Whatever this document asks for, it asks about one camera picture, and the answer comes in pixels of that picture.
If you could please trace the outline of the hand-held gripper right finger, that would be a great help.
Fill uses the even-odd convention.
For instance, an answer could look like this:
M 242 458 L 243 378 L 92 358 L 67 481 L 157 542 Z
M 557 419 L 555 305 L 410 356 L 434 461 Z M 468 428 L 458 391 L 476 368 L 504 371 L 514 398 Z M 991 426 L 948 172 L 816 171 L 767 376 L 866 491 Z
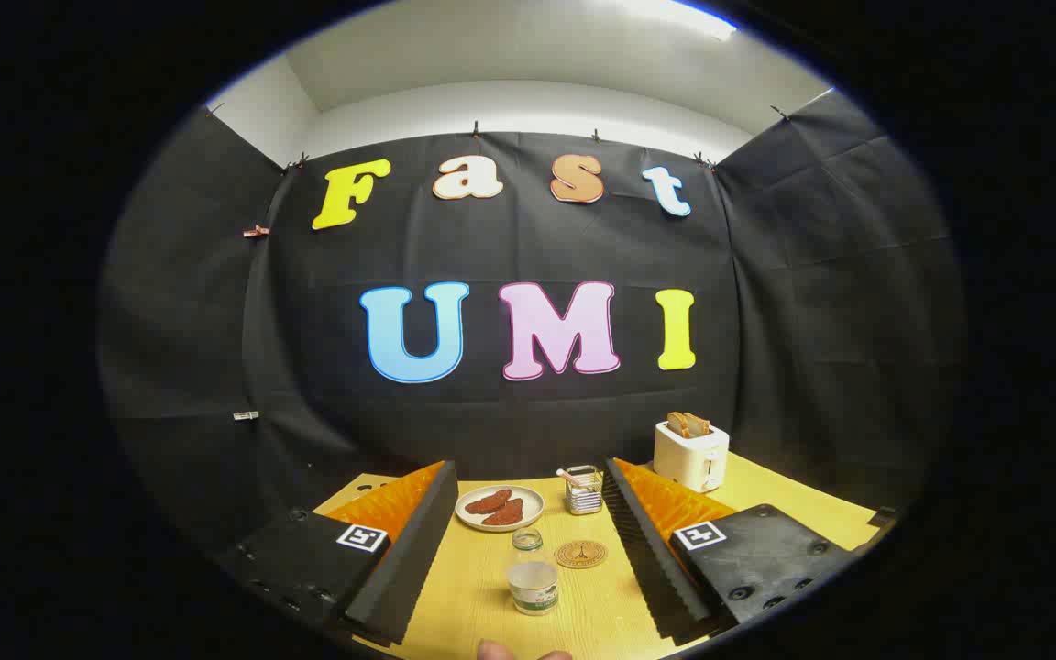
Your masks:
M 736 511 L 619 458 L 602 498 L 657 631 L 676 644 L 742 627 L 856 558 L 772 504 Z

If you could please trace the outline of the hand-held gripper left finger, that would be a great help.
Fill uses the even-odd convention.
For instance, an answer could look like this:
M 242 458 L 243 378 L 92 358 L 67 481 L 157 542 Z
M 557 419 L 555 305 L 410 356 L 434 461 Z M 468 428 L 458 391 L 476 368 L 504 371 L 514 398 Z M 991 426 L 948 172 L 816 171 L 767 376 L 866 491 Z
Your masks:
M 243 588 L 319 631 L 399 644 L 457 494 L 456 464 L 436 461 L 331 512 L 293 510 L 216 563 Z

